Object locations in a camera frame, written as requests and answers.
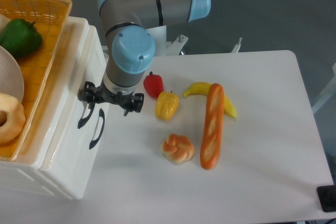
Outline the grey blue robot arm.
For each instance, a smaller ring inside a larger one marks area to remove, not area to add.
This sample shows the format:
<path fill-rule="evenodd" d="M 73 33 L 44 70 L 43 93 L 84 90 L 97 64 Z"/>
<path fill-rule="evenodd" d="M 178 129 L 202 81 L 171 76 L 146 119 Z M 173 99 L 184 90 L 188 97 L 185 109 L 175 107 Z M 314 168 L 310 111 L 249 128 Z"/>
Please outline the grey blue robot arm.
<path fill-rule="evenodd" d="M 135 88 L 150 66 L 156 45 L 148 29 L 206 17 L 211 0 L 97 0 L 109 52 L 101 84 L 86 82 L 79 99 L 93 109 L 116 104 L 140 112 L 144 96 Z"/>

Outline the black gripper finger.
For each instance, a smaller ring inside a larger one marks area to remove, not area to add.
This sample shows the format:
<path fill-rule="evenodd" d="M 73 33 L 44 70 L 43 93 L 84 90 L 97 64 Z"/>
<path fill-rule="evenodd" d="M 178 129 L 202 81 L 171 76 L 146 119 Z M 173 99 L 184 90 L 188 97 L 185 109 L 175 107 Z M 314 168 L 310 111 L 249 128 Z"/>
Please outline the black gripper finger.
<path fill-rule="evenodd" d="M 128 95 L 125 101 L 122 104 L 122 108 L 124 109 L 124 116 L 127 116 L 128 113 L 135 112 L 140 113 L 144 104 L 144 94 L 143 93 L 135 93 Z"/>
<path fill-rule="evenodd" d="M 96 87 L 93 82 L 86 81 L 78 91 L 78 99 L 89 104 L 89 109 L 94 109 L 96 103 L 100 101 L 100 87 Z"/>

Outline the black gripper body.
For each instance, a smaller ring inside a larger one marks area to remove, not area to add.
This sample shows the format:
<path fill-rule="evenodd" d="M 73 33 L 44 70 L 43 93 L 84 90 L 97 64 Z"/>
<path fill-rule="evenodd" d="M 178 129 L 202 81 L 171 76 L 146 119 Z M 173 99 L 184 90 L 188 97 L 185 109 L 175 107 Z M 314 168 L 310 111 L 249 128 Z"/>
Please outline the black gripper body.
<path fill-rule="evenodd" d="M 130 109 L 135 86 L 122 87 L 113 83 L 108 77 L 103 77 L 96 90 L 97 103 L 119 105 L 123 109 Z"/>

